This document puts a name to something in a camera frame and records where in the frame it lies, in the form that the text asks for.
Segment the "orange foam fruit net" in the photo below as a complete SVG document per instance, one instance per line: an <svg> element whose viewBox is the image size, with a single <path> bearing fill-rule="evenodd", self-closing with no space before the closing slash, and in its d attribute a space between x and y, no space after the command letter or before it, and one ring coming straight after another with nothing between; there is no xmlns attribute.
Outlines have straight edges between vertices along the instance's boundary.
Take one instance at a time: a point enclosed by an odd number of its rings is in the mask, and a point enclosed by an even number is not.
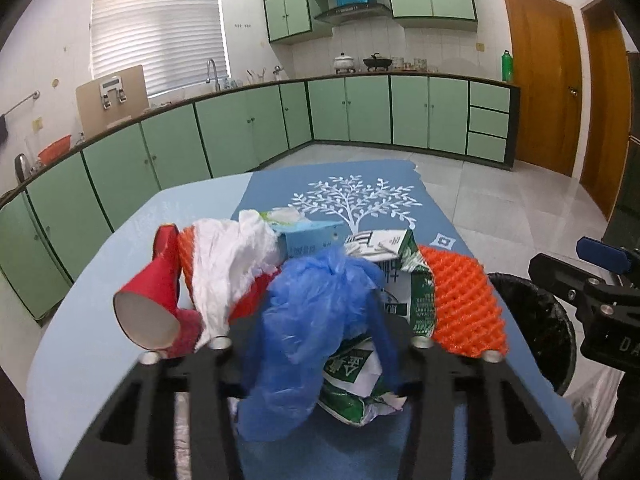
<svg viewBox="0 0 640 480"><path fill-rule="evenodd" d="M483 266L456 252L419 248L435 280L434 341L458 356L479 359L489 350L506 356L506 321Z"/></svg>

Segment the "red paper cup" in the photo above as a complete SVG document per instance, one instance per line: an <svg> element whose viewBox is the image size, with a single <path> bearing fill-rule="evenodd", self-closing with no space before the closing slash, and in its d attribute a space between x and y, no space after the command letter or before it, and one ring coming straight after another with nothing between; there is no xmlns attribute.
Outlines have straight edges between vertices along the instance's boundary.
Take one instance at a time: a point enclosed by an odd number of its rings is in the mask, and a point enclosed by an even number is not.
<svg viewBox="0 0 640 480"><path fill-rule="evenodd" d="M113 297L116 321L125 335L145 350L164 350L180 333L179 230L163 224L154 236L152 259Z"/></svg>

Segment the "crushed green milk carton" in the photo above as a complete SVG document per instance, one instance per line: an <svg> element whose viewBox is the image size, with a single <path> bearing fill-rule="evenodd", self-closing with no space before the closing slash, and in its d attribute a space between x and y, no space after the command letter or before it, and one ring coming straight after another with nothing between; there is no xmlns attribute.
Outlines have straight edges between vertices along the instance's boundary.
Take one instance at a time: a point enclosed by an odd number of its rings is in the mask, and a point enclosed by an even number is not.
<svg viewBox="0 0 640 480"><path fill-rule="evenodd" d="M431 336L436 324L435 279L411 230L362 231L345 242L346 252L375 263L384 275L380 299L386 313ZM345 339L323 367L318 405L343 424L362 427L402 410L406 400L384 384L369 335Z"/></svg>

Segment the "red plastic mesh bag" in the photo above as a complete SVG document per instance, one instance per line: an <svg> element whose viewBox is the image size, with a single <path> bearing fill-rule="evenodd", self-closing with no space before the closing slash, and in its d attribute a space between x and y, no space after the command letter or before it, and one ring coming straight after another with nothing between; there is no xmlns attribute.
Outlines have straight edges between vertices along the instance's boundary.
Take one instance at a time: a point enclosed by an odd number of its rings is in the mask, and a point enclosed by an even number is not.
<svg viewBox="0 0 640 480"><path fill-rule="evenodd" d="M192 288L195 249L194 226L187 226L179 232L178 247L184 282L186 283L186 288L189 291L192 304L195 304ZM268 285L279 273L280 269L277 269L271 274L262 273L258 275L250 285L250 289L245 293L245 295L241 299L234 300L232 302L228 321L233 323L237 318L247 318L254 314L262 304L262 298L264 298Z"/></svg>

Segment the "white plastic bag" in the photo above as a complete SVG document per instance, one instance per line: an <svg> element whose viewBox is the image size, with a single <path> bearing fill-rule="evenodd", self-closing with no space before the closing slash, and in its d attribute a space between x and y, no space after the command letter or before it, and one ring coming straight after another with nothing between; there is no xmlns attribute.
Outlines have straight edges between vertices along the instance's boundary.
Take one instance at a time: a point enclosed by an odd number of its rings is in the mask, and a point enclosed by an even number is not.
<svg viewBox="0 0 640 480"><path fill-rule="evenodd" d="M192 299L203 321L199 349L228 334L232 308L283 257L278 234L254 209L242 210L235 220L195 221L194 243Z"/></svg>

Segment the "blue plastic bag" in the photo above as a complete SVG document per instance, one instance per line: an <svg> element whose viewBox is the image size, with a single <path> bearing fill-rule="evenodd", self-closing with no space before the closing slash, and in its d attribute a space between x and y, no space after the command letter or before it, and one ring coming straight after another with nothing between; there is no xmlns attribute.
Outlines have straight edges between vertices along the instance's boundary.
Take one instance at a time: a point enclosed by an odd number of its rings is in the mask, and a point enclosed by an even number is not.
<svg viewBox="0 0 640 480"><path fill-rule="evenodd" d="M398 387L383 284L375 263L347 255L342 246L282 264L243 361L248 393L239 403L236 429L244 440L281 440L306 422L319 400L323 367L345 339L370 335L386 384Z"/></svg>

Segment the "light blue tissue box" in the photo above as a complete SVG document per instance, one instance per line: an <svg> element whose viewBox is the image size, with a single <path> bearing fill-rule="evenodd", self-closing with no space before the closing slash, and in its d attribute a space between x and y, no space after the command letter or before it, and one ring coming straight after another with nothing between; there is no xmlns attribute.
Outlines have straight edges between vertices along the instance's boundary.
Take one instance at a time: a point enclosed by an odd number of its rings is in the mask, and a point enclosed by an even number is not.
<svg viewBox="0 0 640 480"><path fill-rule="evenodd" d="M280 252L288 259L341 245L352 234L343 220L310 220L293 207L274 208L260 215L277 233Z"/></svg>

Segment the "green lower kitchen cabinets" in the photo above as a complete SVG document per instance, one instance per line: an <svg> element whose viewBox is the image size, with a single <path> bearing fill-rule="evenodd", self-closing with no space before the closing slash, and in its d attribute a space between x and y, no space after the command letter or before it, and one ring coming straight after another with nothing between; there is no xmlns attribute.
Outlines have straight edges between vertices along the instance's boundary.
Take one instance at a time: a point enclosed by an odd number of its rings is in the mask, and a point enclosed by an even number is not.
<svg viewBox="0 0 640 480"><path fill-rule="evenodd" d="M1 201L1 272L43 320L98 249L165 188L242 174L311 143L509 168L521 92L452 75L273 82L169 105L72 148Z"/></svg>

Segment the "blue tree-print tablecloth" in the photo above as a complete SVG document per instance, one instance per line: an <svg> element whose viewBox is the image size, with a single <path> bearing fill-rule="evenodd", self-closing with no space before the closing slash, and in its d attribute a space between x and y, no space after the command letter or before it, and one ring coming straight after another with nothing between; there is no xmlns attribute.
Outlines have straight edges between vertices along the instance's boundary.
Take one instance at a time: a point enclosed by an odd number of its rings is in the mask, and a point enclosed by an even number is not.
<svg viewBox="0 0 640 480"><path fill-rule="evenodd" d="M261 256L234 230L347 183L410 203L336 245ZM474 356L442 336L469 249L402 160L170 188L112 234L44 334L26 417L46 479L172 479L189 400L195 479L575 479L577 427L508 312Z"/></svg>

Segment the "dark red sponge piece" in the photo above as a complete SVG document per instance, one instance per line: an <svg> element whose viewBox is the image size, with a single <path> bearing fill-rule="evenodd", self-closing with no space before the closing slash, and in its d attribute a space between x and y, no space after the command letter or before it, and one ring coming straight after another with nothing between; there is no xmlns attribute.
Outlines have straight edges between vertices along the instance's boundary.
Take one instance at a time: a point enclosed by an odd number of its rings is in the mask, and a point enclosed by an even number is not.
<svg viewBox="0 0 640 480"><path fill-rule="evenodd" d="M180 325L178 336L167 350L168 358L180 358L195 351L203 330L202 317L197 310L178 309L176 318Z"/></svg>

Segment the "steel electric kettle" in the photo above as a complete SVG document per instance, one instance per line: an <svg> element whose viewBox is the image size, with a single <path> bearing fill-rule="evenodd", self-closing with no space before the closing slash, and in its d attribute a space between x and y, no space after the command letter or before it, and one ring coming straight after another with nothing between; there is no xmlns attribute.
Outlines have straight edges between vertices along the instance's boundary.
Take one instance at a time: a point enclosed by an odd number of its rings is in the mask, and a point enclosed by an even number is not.
<svg viewBox="0 0 640 480"><path fill-rule="evenodd" d="M15 156L14 172L18 184L24 183L32 175L32 166L24 153Z"/></svg>

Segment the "red plastic basin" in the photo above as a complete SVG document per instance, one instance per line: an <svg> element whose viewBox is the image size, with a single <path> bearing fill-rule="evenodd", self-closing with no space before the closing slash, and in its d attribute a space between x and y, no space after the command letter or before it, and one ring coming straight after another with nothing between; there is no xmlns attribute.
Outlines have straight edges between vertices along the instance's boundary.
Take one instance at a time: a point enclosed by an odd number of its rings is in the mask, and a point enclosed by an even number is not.
<svg viewBox="0 0 640 480"><path fill-rule="evenodd" d="M38 154L38 160L42 166L49 166L52 162L55 162L60 157L68 153L71 146L72 136L70 134L62 136L61 139L58 139L49 144L46 148L43 148Z"/></svg>

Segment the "dark hanging towel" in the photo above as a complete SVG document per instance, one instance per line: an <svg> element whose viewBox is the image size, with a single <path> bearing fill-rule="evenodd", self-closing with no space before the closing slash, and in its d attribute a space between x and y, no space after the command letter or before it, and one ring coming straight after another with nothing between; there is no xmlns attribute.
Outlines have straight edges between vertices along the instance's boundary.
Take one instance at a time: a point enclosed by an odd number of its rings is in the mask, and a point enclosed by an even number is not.
<svg viewBox="0 0 640 480"><path fill-rule="evenodd" d="M8 131L8 127L6 126L6 116L4 116L4 114L1 114L0 115L0 145L1 146L6 143L6 140L8 140L8 137L9 137L9 131Z"/></svg>

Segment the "brown water purifier box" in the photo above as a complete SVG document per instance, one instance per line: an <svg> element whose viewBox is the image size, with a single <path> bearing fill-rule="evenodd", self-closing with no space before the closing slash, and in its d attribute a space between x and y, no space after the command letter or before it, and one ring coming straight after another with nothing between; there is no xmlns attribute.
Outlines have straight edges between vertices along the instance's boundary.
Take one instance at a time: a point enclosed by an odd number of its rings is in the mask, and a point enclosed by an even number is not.
<svg viewBox="0 0 640 480"><path fill-rule="evenodd" d="M125 68L77 87L76 102L86 140L140 117L150 107L143 66Z"/></svg>

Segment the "metal towel bar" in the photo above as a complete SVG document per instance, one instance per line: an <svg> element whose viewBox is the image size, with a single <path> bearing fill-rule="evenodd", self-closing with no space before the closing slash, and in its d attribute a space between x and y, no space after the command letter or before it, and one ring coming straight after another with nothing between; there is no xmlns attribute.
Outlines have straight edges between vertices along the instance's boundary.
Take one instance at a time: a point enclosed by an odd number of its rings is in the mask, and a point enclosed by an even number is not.
<svg viewBox="0 0 640 480"><path fill-rule="evenodd" d="M14 110L19 108L21 105L23 105L23 104L25 104L25 103L27 103L29 101L37 101L39 98L40 98L40 91L36 90L36 91L32 92L29 96L26 96L26 98L22 99L20 102L17 102L11 108L9 108L5 112L3 112L1 114L1 117L2 118L6 118L6 116L8 116L9 114L13 113Z"/></svg>

